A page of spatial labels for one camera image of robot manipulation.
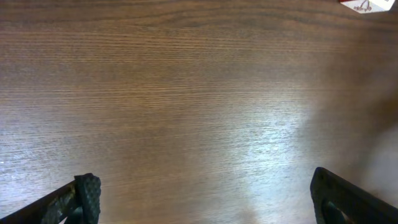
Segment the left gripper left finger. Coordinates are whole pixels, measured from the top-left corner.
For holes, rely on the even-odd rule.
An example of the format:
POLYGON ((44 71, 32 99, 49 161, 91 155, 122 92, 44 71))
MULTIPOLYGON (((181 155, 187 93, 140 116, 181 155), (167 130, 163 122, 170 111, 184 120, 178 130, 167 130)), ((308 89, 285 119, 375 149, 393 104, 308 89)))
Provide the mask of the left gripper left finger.
POLYGON ((100 217, 100 178, 87 173, 1 219, 8 223, 87 223, 98 224, 100 217))

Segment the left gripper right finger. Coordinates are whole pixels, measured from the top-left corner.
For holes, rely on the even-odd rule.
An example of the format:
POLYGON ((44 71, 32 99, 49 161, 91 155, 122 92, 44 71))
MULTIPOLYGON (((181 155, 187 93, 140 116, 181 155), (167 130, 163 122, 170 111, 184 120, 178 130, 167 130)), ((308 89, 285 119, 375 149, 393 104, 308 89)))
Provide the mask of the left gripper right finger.
POLYGON ((317 167, 310 193, 318 224, 397 223, 397 208, 323 167, 317 167))

